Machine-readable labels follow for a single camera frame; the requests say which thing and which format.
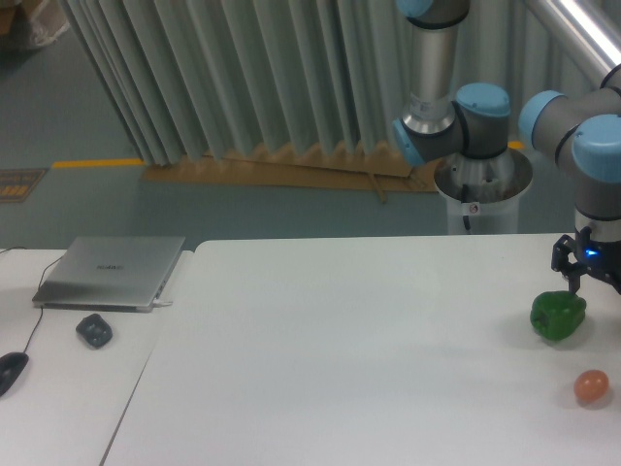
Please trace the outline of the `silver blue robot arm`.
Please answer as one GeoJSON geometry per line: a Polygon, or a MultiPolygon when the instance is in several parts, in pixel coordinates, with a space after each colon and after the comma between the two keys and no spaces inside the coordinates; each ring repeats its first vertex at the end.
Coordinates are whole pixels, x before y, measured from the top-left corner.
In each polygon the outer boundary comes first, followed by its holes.
{"type": "MultiPolygon", "coordinates": [[[[590,1],[531,1],[529,10],[593,83],[571,99],[533,96],[518,129],[523,143],[546,155],[575,185],[574,232],[552,250],[551,267],[576,292],[590,276],[620,284],[620,32],[590,1]]],[[[507,93],[488,83],[451,92],[459,24],[466,1],[401,1],[413,29],[409,104],[393,123],[405,160],[436,162],[435,184],[447,203],[449,229],[511,232],[510,206],[529,187],[528,159],[508,146],[507,93]]]]}

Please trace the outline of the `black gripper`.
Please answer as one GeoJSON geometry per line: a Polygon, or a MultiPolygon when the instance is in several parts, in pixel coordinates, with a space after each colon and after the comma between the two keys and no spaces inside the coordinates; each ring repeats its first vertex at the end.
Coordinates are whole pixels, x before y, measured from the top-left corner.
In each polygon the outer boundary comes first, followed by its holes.
{"type": "Polygon", "coordinates": [[[564,234],[552,247],[551,269],[563,276],[571,294],[580,289],[585,272],[619,293],[620,242],[596,241],[590,227],[576,231],[574,238],[564,234]],[[571,262],[572,255],[577,261],[571,262]]]}

